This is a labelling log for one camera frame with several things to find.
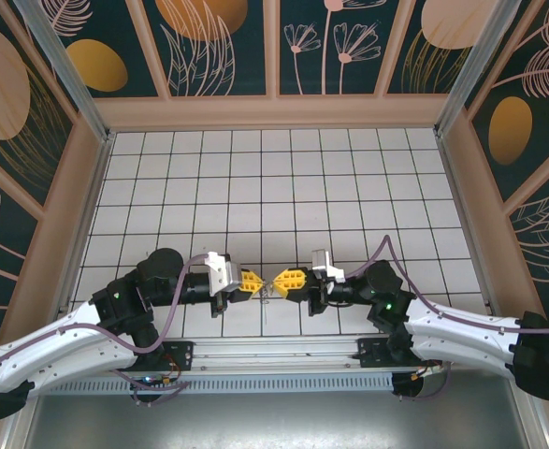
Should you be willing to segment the clear plastic zip bag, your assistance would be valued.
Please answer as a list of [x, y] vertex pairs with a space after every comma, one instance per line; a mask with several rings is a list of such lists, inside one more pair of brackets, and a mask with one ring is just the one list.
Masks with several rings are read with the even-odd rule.
[[274, 288], [271, 283], [267, 283], [261, 290], [260, 302], [262, 305], [263, 326], [267, 325], [267, 306], [272, 299], [275, 299]]

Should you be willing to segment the grey metal sheet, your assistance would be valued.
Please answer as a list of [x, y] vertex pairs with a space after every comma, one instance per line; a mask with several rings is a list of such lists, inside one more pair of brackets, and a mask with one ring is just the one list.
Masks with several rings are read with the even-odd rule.
[[528, 449], [503, 387], [428, 401], [382, 392], [45, 397], [25, 449]]

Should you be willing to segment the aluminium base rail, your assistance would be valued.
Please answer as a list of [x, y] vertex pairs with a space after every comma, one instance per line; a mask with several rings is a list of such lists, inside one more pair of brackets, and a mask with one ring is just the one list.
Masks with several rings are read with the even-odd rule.
[[[386, 338], [371, 335], [366, 338]], [[272, 367], [338, 367], [342, 364], [359, 365], [354, 359], [358, 339], [306, 338], [306, 339], [207, 339], [192, 341], [194, 360], [192, 369], [200, 366], [240, 370], [252, 366]], [[408, 339], [403, 351], [387, 344], [397, 367], [371, 369], [406, 369], [429, 365], [432, 361], [456, 363], [472, 369], [484, 369], [512, 379], [513, 352], [502, 347], [488, 336], [481, 339], [480, 347], [450, 341], [446, 338], [415, 336]]]

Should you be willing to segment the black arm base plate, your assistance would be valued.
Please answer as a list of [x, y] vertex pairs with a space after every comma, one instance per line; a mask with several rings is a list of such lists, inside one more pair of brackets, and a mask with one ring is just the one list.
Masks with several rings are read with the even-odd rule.
[[164, 341], [153, 370], [178, 373], [190, 371], [194, 360], [191, 341]]
[[391, 355], [387, 338], [362, 338], [357, 340], [356, 345], [354, 359], [359, 361], [362, 369], [398, 366], [397, 361]]

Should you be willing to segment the aluminium table edge rail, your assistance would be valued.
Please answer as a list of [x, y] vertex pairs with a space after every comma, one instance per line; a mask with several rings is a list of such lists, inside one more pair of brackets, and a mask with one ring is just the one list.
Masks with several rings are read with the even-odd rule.
[[111, 155], [115, 139], [115, 133], [108, 131], [106, 138], [101, 142], [98, 148], [92, 176], [89, 185], [83, 197], [82, 210], [75, 227], [75, 234], [71, 247], [67, 254], [65, 269], [63, 270], [60, 289], [56, 295], [57, 314], [61, 315], [68, 312], [71, 302], [75, 297], [74, 291], [77, 287], [79, 278], [79, 268], [85, 253], [87, 238], [90, 235], [94, 212], [103, 179], [108, 168], [108, 161]]
[[492, 288], [488, 284], [487, 271], [483, 265], [484, 260], [479, 253], [480, 248], [474, 229], [472, 228], [472, 221], [467, 210], [464, 193], [462, 192], [461, 186], [458, 182], [451, 155], [448, 151], [448, 147], [444, 144], [441, 138], [436, 137], [436, 143], [438, 144], [438, 150], [445, 169], [447, 181], [453, 194], [456, 211], [462, 225], [462, 230], [464, 232], [468, 249], [470, 251], [470, 258], [476, 274], [476, 279], [481, 288], [484, 306], [490, 315], [500, 315], [500, 307], [493, 298]]

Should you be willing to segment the aluminium frame post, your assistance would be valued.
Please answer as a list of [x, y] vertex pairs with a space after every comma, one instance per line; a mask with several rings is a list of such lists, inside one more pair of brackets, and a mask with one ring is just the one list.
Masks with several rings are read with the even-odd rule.
[[476, 37], [434, 124], [436, 138], [442, 139], [447, 134], [471, 97], [476, 84], [480, 80], [485, 81], [485, 72], [493, 67], [493, 58], [500, 55], [499, 47], [509, 29], [518, 25], [532, 1], [497, 0], [491, 8], [488, 19]]
[[55, 68], [57, 76], [62, 80], [66, 90], [79, 108], [79, 112], [87, 120], [94, 134], [102, 142], [107, 141], [108, 128], [95, 106], [91, 94], [82, 82], [77, 69], [67, 55], [62, 41], [47, 20], [42, 6], [37, 0], [13, 1], [41, 49]]

